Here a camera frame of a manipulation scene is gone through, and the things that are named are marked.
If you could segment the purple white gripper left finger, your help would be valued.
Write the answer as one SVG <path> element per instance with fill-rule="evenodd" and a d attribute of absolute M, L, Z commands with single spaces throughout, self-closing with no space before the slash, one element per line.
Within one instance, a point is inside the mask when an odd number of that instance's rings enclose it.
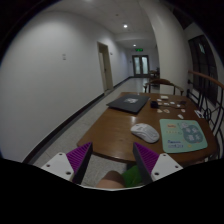
<path fill-rule="evenodd" d="M 59 152 L 44 164 L 42 169 L 75 184 L 80 184 L 92 152 L 93 144 L 91 142 L 79 146 L 67 154 Z"/>

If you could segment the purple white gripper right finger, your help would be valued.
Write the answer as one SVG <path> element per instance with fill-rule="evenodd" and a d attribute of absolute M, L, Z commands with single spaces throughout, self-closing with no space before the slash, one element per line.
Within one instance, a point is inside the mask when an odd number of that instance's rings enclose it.
<path fill-rule="evenodd" d="M 182 169 L 167 153 L 158 154 L 139 144 L 133 144 L 133 154 L 144 184 L 149 184 Z"/>

